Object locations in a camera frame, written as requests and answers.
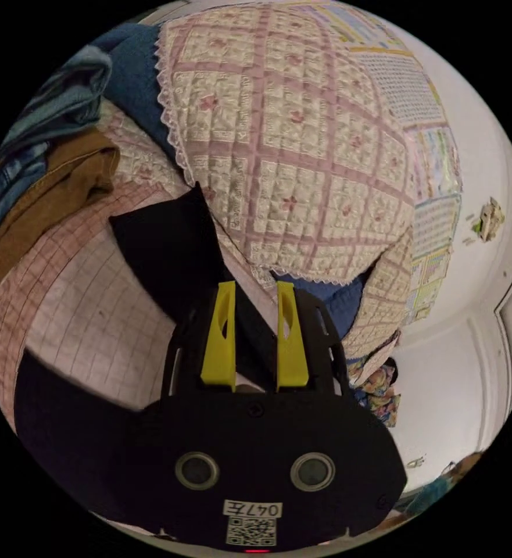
folded clothes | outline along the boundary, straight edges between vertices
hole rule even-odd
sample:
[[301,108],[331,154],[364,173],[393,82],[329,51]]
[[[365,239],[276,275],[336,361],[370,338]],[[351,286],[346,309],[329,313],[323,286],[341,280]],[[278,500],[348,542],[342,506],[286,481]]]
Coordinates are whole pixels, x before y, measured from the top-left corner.
[[354,390],[359,405],[368,409],[388,428],[397,422],[400,395],[395,395],[391,385],[394,382],[395,368],[383,364],[364,384]]
[[110,56],[96,46],[72,56],[23,109],[0,146],[0,157],[96,124],[110,68]]
[[105,97],[123,110],[176,162],[176,150],[169,143],[169,129],[161,122],[160,93],[155,64],[155,42],[159,28],[123,24],[93,41],[110,54],[112,74]]
[[46,173],[47,141],[22,149],[0,166],[0,223],[22,194]]
[[0,224],[0,283],[47,229],[112,191],[118,162],[118,148],[95,128],[53,145],[46,175]]

lace trim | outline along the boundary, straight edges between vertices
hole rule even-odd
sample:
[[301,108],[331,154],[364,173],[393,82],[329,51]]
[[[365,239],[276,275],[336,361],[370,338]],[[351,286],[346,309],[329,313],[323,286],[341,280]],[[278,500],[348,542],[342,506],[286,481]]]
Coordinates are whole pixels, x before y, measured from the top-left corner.
[[155,55],[157,57],[155,69],[158,71],[157,82],[161,88],[157,96],[157,101],[163,109],[161,113],[161,122],[169,129],[168,142],[176,150],[176,163],[184,172],[186,184],[193,188],[195,184],[194,176],[188,164],[182,138],[178,133],[178,116],[176,114],[176,107],[174,106],[171,83],[170,49],[166,48],[166,42],[167,25],[164,24],[161,25],[159,38],[155,41]]

blue towel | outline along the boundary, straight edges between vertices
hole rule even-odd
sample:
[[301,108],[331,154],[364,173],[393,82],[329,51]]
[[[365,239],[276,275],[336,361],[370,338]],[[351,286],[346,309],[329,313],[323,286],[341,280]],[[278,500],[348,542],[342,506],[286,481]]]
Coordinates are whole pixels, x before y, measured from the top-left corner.
[[115,27],[93,41],[110,54],[112,75],[105,97],[123,110],[176,163],[176,150],[169,144],[169,129],[161,122],[163,107],[157,101],[155,42],[159,28],[139,23]]
[[0,147],[0,157],[96,124],[110,68],[110,56],[95,46],[72,56],[23,109]]
[[46,174],[46,150],[42,141],[11,156],[0,167],[0,223],[20,196]]

blue blanket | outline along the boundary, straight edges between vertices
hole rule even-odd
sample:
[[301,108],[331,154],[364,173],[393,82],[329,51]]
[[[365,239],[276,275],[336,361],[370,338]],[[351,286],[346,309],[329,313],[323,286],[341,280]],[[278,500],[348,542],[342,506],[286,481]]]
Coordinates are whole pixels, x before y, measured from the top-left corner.
[[[169,144],[169,129],[161,122],[163,111],[155,64],[155,42],[159,28],[125,23],[96,39],[93,44],[112,58],[112,75],[105,97],[130,116],[176,163],[176,151]],[[344,287],[314,283],[290,276],[276,279],[294,283],[325,302],[341,337],[350,330],[360,306],[366,273]]]

screw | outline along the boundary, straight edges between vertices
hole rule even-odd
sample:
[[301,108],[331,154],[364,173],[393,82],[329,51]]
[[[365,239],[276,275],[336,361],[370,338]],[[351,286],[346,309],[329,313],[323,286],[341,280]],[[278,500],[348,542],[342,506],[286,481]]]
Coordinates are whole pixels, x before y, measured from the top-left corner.
[[248,416],[253,419],[259,419],[263,417],[264,409],[261,403],[251,403],[248,405]]
[[388,507],[388,501],[386,500],[385,494],[382,494],[376,501],[376,508],[378,510],[385,510]]

